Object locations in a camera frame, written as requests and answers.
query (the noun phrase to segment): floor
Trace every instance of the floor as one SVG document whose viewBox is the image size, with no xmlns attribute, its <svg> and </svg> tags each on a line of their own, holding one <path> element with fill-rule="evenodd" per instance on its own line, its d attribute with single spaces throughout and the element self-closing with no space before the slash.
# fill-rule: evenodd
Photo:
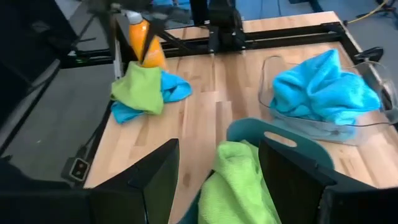
<svg viewBox="0 0 398 224">
<path fill-rule="evenodd" d="M 182 7 L 188 7 L 187 2 L 180 1 Z M 312 12 L 307 3 L 290 4 L 288 0 L 252 0 L 250 4 L 244 0 L 236 2 L 245 20 Z M 374 0 L 319 2 L 324 10 L 335 11 L 342 20 L 352 20 L 355 15 L 377 6 Z M 81 5 L 70 18 L 77 32 L 88 20 L 89 15 L 85 12 L 85 6 Z M 348 29 L 362 49 L 384 47 L 385 55 L 381 62 L 390 71 L 398 70 L 398 30 L 393 19 L 371 16 L 350 24 Z M 98 21 L 92 23 L 83 38 L 91 37 L 96 37 L 96 40 L 81 43 L 79 48 L 93 50 L 107 47 Z M 398 78 L 392 78 L 398 85 Z M 13 155 L 11 163 L 30 177 L 62 180 L 60 173 L 66 159 L 76 154 L 101 120 L 112 80 L 113 68 L 110 65 L 61 70 L 4 156 Z"/>
</svg>

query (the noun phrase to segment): blue microfiber cloth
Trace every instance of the blue microfiber cloth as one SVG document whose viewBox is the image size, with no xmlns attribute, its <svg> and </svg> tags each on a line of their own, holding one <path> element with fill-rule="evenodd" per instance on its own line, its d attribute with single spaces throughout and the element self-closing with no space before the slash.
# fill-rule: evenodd
<svg viewBox="0 0 398 224">
<path fill-rule="evenodd" d="M 270 107 L 289 117 L 346 125 L 381 107 L 377 93 L 359 75 L 341 70 L 336 49 L 280 73 L 273 89 Z"/>
<path fill-rule="evenodd" d="M 191 85 L 187 81 L 166 71 L 162 71 L 160 85 L 164 103 L 180 101 L 192 94 Z M 119 101 L 115 101 L 112 104 L 111 111 L 118 124 L 123 124 L 144 114 L 144 111 L 135 110 Z"/>
</svg>

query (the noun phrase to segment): orange bottle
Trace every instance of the orange bottle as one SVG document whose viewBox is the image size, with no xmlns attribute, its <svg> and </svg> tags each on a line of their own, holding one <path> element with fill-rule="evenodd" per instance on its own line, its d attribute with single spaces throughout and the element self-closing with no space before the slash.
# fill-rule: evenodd
<svg viewBox="0 0 398 224">
<path fill-rule="evenodd" d="M 141 61 L 149 23 L 144 20 L 138 12 L 127 11 L 126 17 L 130 22 L 130 44 L 133 51 L 136 53 L 138 60 Z M 157 36 L 155 36 L 150 43 L 148 52 L 141 66 L 144 68 L 161 67 L 164 70 L 167 70 L 166 59 Z"/>
</svg>

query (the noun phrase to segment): green microfiber cloth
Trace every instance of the green microfiber cloth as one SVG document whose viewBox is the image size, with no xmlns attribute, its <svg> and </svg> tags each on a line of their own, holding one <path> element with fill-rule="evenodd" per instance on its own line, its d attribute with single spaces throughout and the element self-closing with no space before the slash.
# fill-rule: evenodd
<svg viewBox="0 0 398 224">
<path fill-rule="evenodd" d="M 111 97 L 135 110 L 161 114 L 164 105 L 161 78 L 161 68 L 142 68 L 130 62 L 125 76 L 112 83 Z"/>
<path fill-rule="evenodd" d="M 222 142 L 214 171 L 201 189 L 199 224 L 280 223 L 256 146 L 247 141 Z"/>
</svg>

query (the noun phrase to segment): wooden tabletop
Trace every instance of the wooden tabletop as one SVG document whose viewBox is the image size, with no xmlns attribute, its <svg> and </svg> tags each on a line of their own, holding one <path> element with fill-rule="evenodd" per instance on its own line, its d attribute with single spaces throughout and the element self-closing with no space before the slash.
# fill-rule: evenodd
<svg viewBox="0 0 398 224">
<path fill-rule="evenodd" d="M 244 31 L 284 29 L 339 21 L 334 12 L 245 21 Z M 206 29 L 170 30 L 176 37 L 191 39 L 208 35 Z M 248 50 L 242 54 L 197 55 L 167 59 L 169 72 L 180 75 L 193 87 L 187 99 L 166 104 L 161 115 L 141 116 L 124 125 L 109 117 L 85 187 L 111 178 L 158 148 L 170 138 L 180 140 L 180 169 L 170 222 L 177 223 L 187 211 L 213 167 L 215 149 L 225 140 L 226 128 L 236 119 L 261 118 L 257 91 L 262 63 L 271 55 L 300 63 L 337 48 L 342 66 L 352 65 L 340 43 L 324 43 Z M 335 169 L 375 187 L 398 185 L 398 134 L 393 127 L 373 134 L 361 146 L 330 142 L 325 147 Z"/>
</svg>

